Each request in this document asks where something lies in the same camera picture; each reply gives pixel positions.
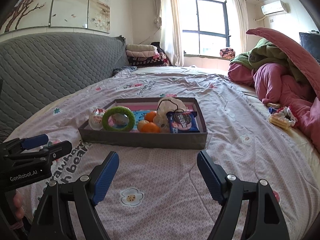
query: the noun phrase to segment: human hand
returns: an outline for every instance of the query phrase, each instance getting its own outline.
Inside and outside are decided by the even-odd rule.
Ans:
[[[22,208],[22,196],[18,191],[16,191],[16,194],[13,197],[13,204],[17,208],[15,215],[17,219],[21,220],[24,216],[24,210]]]

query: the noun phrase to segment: television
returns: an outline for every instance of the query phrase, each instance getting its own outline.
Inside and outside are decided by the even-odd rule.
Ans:
[[[320,64],[320,35],[314,33],[299,33],[300,45]]]

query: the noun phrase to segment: pink floral bed sheet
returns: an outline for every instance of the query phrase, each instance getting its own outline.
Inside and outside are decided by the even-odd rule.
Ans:
[[[291,240],[300,239],[320,210],[319,188],[303,153],[235,85],[216,74],[122,71],[21,125],[9,139],[46,133],[50,141],[72,142],[72,152],[52,165],[51,179],[59,183],[89,174],[109,151],[116,151],[119,169],[96,207],[111,239],[206,239],[220,206],[198,170],[197,150],[90,144],[81,141],[77,130],[93,108],[113,99],[166,94],[198,100],[208,129],[206,150],[213,161],[242,180],[267,179],[280,197]],[[19,189],[30,220],[49,181]],[[243,202],[234,239],[241,237],[246,206]],[[84,239],[73,204],[70,212],[78,239]]]

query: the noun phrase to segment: blue gripper pad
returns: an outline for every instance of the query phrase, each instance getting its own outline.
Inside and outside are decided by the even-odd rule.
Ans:
[[[206,151],[198,153],[197,165],[213,200],[223,205],[226,199],[223,194],[227,189],[227,174],[220,165],[214,164]]]
[[[93,193],[90,198],[93,206],[104,200],[118,167],[119,155],[116,152],[110,152],[103,163],[96,166],[90,173],[89,190]]]
[[[26,138],[22,143],[21,143],[21,148],[23,150],[30,150],[36,147],[39,147],[41,145],[47,144],[49,141],[49,138],[46,134],[41,134],[38,136]]]

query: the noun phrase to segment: cardboard tray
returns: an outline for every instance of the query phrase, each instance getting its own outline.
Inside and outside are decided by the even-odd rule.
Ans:
[[[195,98],[178,98],[188,109],[198,112],[196,122],[200,133],[139,133],[139,132],[114,132],[93,130],[88,120],[79,128],[81,138],[85,142],[120,145],[127,147],[166,148],[166,149],[196,149],[205,148],[207,140],[207,127]],[[115,99],[106,105],[105,109],[114,106],[126,106],[132,111],[157,110],[160,98],[126,98]]]

